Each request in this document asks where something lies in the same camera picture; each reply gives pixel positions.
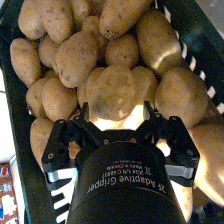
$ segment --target red object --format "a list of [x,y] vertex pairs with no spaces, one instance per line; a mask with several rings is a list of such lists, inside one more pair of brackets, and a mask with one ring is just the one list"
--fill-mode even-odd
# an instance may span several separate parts
[[7,177],[9,175],[9,168],[2,167],[1,168],[1,176],[2,177]]

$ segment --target floor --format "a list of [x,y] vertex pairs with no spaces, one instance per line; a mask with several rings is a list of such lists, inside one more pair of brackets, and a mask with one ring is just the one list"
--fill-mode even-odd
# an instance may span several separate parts
[[[223,0],[196,0],[201,6],[206,15],[210,18],[213,25],[218,29],[220,34],[224,37],[224,2]],[[11,124],[8,113],[8,106],[5,95],[5,88],[3,83],[2,72],[0,70],[0,163],[9,162],[10,159],[15,155]],[[18,194],[21,194],[21,184],[19,181],[18,169],[16,173],[16,186],[18,188]],[[18,199],[19,208],[21,209],[20,214],[23,214],[24,204],[23,199]]]

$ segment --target black cylinder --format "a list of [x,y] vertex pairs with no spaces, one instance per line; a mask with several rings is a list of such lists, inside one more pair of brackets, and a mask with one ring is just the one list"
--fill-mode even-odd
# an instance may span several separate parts
[[115,142],[83,163],[67,223],[186,222],[159,149]]

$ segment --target potato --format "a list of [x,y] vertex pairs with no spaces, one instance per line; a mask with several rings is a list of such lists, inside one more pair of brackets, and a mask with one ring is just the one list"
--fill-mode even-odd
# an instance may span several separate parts
[[221,123],[224,122],[222,115],[217,110],[211,99],[208,99],[207,110],[200,123]]
[[136,93],[135,78],[127,67],[107,67],[95,83],[90,111],[102,119],[122,120],[133,110]]
[[27,40],[13,40],[10,55],[15,73],[27,88],[41,78],[40,59],[37,51]]
[[46,117],[42,102],[42,91],[49,78],[37,80],[26,93],[26,103],[35,117]]
[[136,130],[145,120],[144,101],[149,101],[152,108],[154,108],[158,82],[152,71],[148,68],[139,66],[134,68],[132,73],[137,85],[136,104],[131,114],[123,122],[123,128]]
[[46,118],[37,118],[31,126],[30,144],[33,155],[43,171],[41,158],[44,154],[48,139],[53,128],[53,123]]
[[155,105],[164,118],[178,116],[190,128],[202,119],[207,109],[206,86],[192,71],[172,68],[156,90]]
[[31,40],[44,36],[46,30],[38,11],[37,0],[25,0],[23,2],[18,25],[22,33]]
[[193,212],[193,193],[191,187],[184,187],[171,181],[177,201],[180,205],[185,221],[188,223]]
[[123,65],[134,68],[139,60],[138,44],[133,34],[125,34],[116,40],[109,41],[105,60],[108,66]]
[[202,206],[206,206],[209,203],[209,198],[198,188],[193,189],[193,206],[194,211],[197,211]]
[[182,62],[175,30],[157,9],[149,9],[136,25],[137,41],[145,64],[158,78]]
[[64,87],[58,78],[52,78],[44,85],[42,101],[51,121],[68,120],[77,106],[76,91]]
[[107,0],[100,17],[100,32],[114,40],[128,31],[149,8],[152,0]]
[[86,94],[86,81],[87,80],[85,80],[77,88],[77,98],[78,98],[78,102],[79,102],[79,105],[81,108],[83,106],[83,103],[88,102],[87,94]]
[[94,69],[88,76],[88,79],[86,81],[86,95],[87,99],[89,101],[92,93],[93,93],[93,88],[96,83],[96,80],[100,77],[101,73],[105,70],[104,67],[99,67]]
[[53,68],[53,61],[55,60],[59,46],[59,44],[51,40],[48,34],[41,38],[38,53],[40,61],[48,68]]
[[59,78],[57,74],[54,72],[54,70],[48,70],[43,75],[44,78]]
[[106,0],[89,0],[92,3],[92,8],[95,14],[100,16],[103,12],[103,6]]
[[68,152],[71,159],[75,159],[79,151],[80,148],[75,141],[69,143]]
[[100,19],[97,16],[87,17],[82,24],[82,31],[90,32],[94,36],[99,49],[98,62],[102,62],[105,57],[108,39],[100,33],[99,22]]
[[138,84],[139,101],[149,101],[152,108],[155,108],[155,93],[158,88],[158,81],[153,72],[145,67],[138,66],[132,70]]
[[96,66],[98,48],[94,37],[80,31],[58,49],[56,67],[64,86],[74,88],[84,82]]
[[201,123],[188,131],[200,153],[195,185],[224,206],[224,123]]
[[72,35],[72,12],[67,0],[40,0],[38,6],[43,25],[55,43],[61,44]]
[[73,11],[75,31],[82,29],[84,20],[93,14],[89,0],[69,0]]
[[37,51],[38,47],[39,47],[39,40],[31,40],[28,37],[25,38],[25,40],[27,40],[33,47],[34,49]]

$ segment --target brown potato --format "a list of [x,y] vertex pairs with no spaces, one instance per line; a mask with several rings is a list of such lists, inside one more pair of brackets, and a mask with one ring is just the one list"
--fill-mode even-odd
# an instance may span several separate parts
[[53,68],[53,61],[55,60],[59,46],[59,44],[51,40],[48,34],[41,38],[38,53],[40,61],[48,68]]
[[100,17],[100,32],[114,40],[128,31],[149,8],[152,0],[107,0]]
[[25,40],[27,40],[34,47],[34,49],[36,51],[38,50],[38,47],[39,47],[39,39],[38,40],[31,40],[28,37],[26,37]]
[[185,221],[188,223],[193,212],[192,187],[184,187],[174,181],[171,181],[171,184],[183,212]]
[[46,117],[46,113],[42,102],[42,91],[45,83],[49,78],[43,78],[37,80],[26,93],[26,102],[28,109],[35,117]]
[[87,17],[82,24],[82,31],[90,32],[94,36],[99,49],[98,62],[102,62],[105,57],[108,39],[100,33],[99,22],[100,19],[97,16]]
[[190,128],[200,122],[207,109],[206,86],[192,71],[173,68],[157,88],[155,104],[164,118],[178,116]]
[[209,198],[198,188],[193,188],[193,206],[194,211],[197,211],[202,206],[206,206],[209,203]]
[[31,40],[44,36],[46,30],[38,11],[37,0],[26,0],[23,2],[18,25],[22,33]]
[[71,159],[75,159],[78,152],[80,151],[79,146],[76,144],[76,142],[70,142],[69,143],[69,147],[68,147],[68,151],[69,151],[69,157]]
[[80,31],[58,49],[56,67],[64,86],[74,88],[84,82],[96,66],[98,48],[94,37]]
[[138,66],[132,70],[138,84],[138,99],[142,104],[143,101],[149,101],[152,108],[155,108],[155,93],[158,88],[158,81],[153,72],[145,67]]
[[51,121],[68,120],[77,106],[76,91],[63,86],[58,78],[52,78],[44,85],[42,101]]
[[195,185],[224,206],[224,123],[202,123],[188,131],[200,153]]
[[27,88],[41,78],[40,59],[37,51],[27,40],[22,38],[13,40],[10,55],[15,73]]
[[31,126],[30,144],[33,155],[43,171],[41,158],[44,154],[48,139],[53,128],[53,123],[46,118],[37,118]]
[[84,20],[93,14],[89,0],[69,0],[73,11],[75,31],[81,31]]
[[72,12],[67,0],[39,0],[39,12],[50,38],[57,44],[73,32]]
[[120,121],[133,110],[136,92],[135,78],[127,67],[107,67],[96,81],[90,111],[99,118]]
[[86,81],[87,80],[85,80],[77,88],[77,98],[78,98],[78,102],[79,102],[79,105],[81,108],[83,106],[83,103],[88,102],[87,94],[86,94]]
[[181,65],[181,47],[175,30],[159,10],[148,10],[138,21],[136,32],[142,59],[158,78]]
[[155,106],[155,92],[158,82],[148,68],[139,66],[134,68],[132,73],[137,85],[136,104],[131,114],[124,121],[123,128],[136,130],[145,120],[144,101],[149,101],[152,108]]
[[103,12],[103,6],[106,0],[89,0],[92,3],[92,8],[95,14],[100,16]]
[[59,78],[58,75],[54,72],[54,70],[48,70],[43,75],[44,78]]
[[109,41],[105,60],[108,66],[123,65],[134,68],[139,60],[138,44],[133,34],[125,34],[116,40]]
[[86,81],[86,95],[87,99],[89,101],[90,96],[93,93],[93,88],[96,83],[96,80],[100,77],[101,73],[105,70],[104,67],[99,67],[94,69],[88,76],[88,79]]

